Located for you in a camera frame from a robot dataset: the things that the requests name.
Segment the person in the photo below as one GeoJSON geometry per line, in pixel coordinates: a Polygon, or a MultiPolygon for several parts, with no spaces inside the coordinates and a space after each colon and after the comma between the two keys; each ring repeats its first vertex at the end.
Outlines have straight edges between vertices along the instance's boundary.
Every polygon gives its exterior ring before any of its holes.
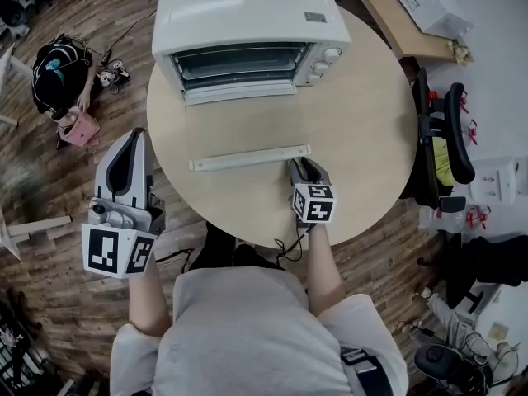
{"type": "Polygon", "coordinates": [[[33,101],[60,127],[71,127],[68,111],[76,106],[86,113],[101,89],[92,53],[82,41],[60,35],[39,49],[33,65],[33,101]]]}
{"type": "MultiPolygon", "coordinates": [[[[113,396],[362,394],[344,361],[354,348],[382,366],[377,384],[389,392],[381,394],[406,394],[405,361],[370,297],[346,296],[324,224],[309,233],[307,292],[248,244],[207,229],[200,255],[176,279],[172,321],[153,257],[129,279],[130,323],[111,353],[113,396]]],[[[380,369],[367,362],[363,372],[380,369]]]]}
{"type": "Polygon", "coordinates": [[[400,325],[403,326],[399,329],[400,332],[409,334],[418,344],[447,342],[448,345],[473,358],[480,365],[489,365],[493,373],[493,383],[509,380],[516,373],[518,366],[516,347],[510,346],[507,342],[501,342],[497,345],[497,349],[493,350],[480,333],[460,321],[456,312],[449,308],[446,302],[430,288],[419,285],[417,295],[427,302],[427,306],[445,329],[446,340],[421,328],[421,324],[417,321],[401,322],[400,325]]]}

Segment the oven control knob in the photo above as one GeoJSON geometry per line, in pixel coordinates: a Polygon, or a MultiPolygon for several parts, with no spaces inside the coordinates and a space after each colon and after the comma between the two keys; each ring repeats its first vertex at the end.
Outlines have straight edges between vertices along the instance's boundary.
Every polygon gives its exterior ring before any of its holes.
{"type": "Polygon", "coordinates": [[[325,62],[315,62],[314,64],[312,64],[312,69],[315,71],[315,73],[318,73],[319,75],[325,73],[329,67],[330,65],[325,62]]]}
{"type": "Polygon", "coordinates": [[[334,63],[341,57],[339,49],[326,49],[323,51],[323,59],[327,63],[334,63]]]}
{"type": "Polygon", "coordinates": [[[317,75],[316,73],[309,73],[308,74],[308,82],[309,83],[316,83],[321,80],[321,77],[317,75]]]}

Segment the gray shirt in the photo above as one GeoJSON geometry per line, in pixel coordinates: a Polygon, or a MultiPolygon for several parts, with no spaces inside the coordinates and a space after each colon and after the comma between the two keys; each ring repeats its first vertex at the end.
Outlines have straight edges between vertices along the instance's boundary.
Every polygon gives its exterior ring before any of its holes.
{"type": "Polygon", "coordinates": [[[350,296],[315,318],[290,273],[200,269],[177,278],[173,322],[162,338],[131,324],[120,329],[112,396],[361,394],[347,377],[341,347],[379,355],[394,396],[407,393],[405,361],[367,295],[350,296]]]}

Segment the oven label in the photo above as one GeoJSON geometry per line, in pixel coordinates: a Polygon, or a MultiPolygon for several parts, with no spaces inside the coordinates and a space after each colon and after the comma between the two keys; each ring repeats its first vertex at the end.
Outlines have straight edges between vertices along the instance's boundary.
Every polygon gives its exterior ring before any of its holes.
{"type": "Polygon", "coordinates": [[[304,17],[308,22],[327,23],[327,18],[322,13],[304,12],[304,17]]]}

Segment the wooden floor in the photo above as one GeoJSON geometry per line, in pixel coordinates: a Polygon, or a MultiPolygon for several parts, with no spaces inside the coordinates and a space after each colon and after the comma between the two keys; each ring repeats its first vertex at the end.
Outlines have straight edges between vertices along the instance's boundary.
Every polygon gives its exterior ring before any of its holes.
{"type": "MultiPolygon", "coordinates": [[[[39,47],[60,32],[80,35],[102,53],[132,22],[148,15],[156,3],[53,0],[52,7],[42,7],[40,14],[31,18],[31,32],[17,43],[16,56],[29,63],[39,47]]],[[[343,5],[375,27],[359,0],[345,0],[343,5]]],[[[101,132],[91,148],[55,150],[54,124],[37,112],[29,81],[20,74],[9,74],[2,97],[2,114],[20,122],[16,130],[0,126],[0,204],[7,223],[59,215],[71,215],[73,223],[48,234],[38,233],[22,243],[22,263],[0,250],[0,290],[4,295],[5,289],[12,286],[26,293],[29,312],[44,325],[43,338],[49,353],[71,375],[93,366],[107,370],[112,340],[127,319],[126,282],[83,270],[80,224],[87,218],[97,162],[123,133],[135,126],[147,127],[153,22],[153,16],[141,21],[114,48],[113,55],[123,60],[131,83],[117,96],[103,93],[93,104],[92,113],[101,124],[101,132]]],[[[154,191],[167,205],[167,231],[156,244],[156,256],[182,248],[199,250],[205,240],[204,220],[174,191],[159,167],[154,181],[154,191]]],[[[423,306],[413,303],[412,295],[416,284],[430,273],[421,270],[416,260],[429,257],[437,245],[434,236],[417,229],[416,205],[399,201],[379,223],[336,246],[334,252],[347,291],[371,295],[385,322],[393,328],[400,319],[425,313],[423,306]]],[[[271,250],[264,253],[273,257],[271,250]]],[[[161,266],[169,299],[183,257],[161,266]]],[[[303,261],[286,267],[304,280],[303,261]]],[[[397,340],[410,360],[412,344],[404,337],[397,340]]]]}

